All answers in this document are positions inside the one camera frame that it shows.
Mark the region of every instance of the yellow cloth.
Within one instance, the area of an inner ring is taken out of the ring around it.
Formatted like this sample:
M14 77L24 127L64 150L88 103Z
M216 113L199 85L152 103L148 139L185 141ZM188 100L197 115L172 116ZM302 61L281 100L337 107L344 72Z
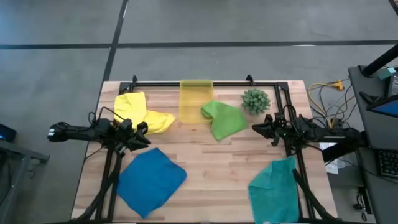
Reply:
M175 120L172 114L147 110L144 92L117 96L114 101L114 111L124 119L131 119L134 130L139 123L145 121L148 124L148 134L165 132ZM122 121L116 115L114 118L116 121Z

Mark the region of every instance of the computer monitor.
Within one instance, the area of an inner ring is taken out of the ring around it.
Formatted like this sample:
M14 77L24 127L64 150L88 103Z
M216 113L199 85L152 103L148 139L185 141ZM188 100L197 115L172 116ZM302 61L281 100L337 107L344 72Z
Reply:
M398 95L379 100L367 108L368 111L398 118Z

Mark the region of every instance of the keyboard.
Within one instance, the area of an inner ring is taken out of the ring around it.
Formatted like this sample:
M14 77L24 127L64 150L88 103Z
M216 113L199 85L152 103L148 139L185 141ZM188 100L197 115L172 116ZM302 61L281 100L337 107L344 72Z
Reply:
M376 150L376 156L380 175L398 179L398 151Z

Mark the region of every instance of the wooden table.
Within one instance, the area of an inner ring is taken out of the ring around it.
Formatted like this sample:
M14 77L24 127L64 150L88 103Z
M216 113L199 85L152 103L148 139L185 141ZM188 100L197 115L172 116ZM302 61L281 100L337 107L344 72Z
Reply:
M301 80L287 82L297 114L311 118L304 82ZM98 108L102 106L114 108L119 84L120 82L104 82ZM274 115L277 112L274 89L271 87L260 87L260 89L264 90L271 100L271 108L266 113ZM214 99L240 107L240 95L244 90L247 90L247 87L214 87ZM145 220L117 196L113 221L253 222L247 192L248 184L270 162L285 158L283 141L280 141L277 147L272 147L270 139L265 139L251 129L252 124L264 121L264 115L253 117L247 114L249 122L247 129L217 142L210 133L210 125L179 122L178 87L136 87L134 91L143 91L146 94L148 110L172 113L177 120L165 133L147 135L152 142L148 149L126 153L121 170L123 171L137 154L158 147L174 163L186 170L187 179L164 206L153 211ZM111 113L105 112L103 117L113 118ZM90 143L87 154L99 148L98 143ZM321 152L307 148L303 151L303 157L311 190L329 213L337 217ZM98 193L105 158L106 150L102 150L85 162L72 218L82 214ZM307 210L302 192L300 198L306 217Z

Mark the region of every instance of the blue cloth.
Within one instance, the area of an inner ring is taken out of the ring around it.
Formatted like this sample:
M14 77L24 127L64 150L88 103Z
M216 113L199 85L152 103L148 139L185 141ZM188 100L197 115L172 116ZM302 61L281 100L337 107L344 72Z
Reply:
M297 222L299 200L293 176L295 159L272 161L249 184L248 193L256 224Z
M161 207L187 173L158 148L136 156L119 176L117 193L142 218Z

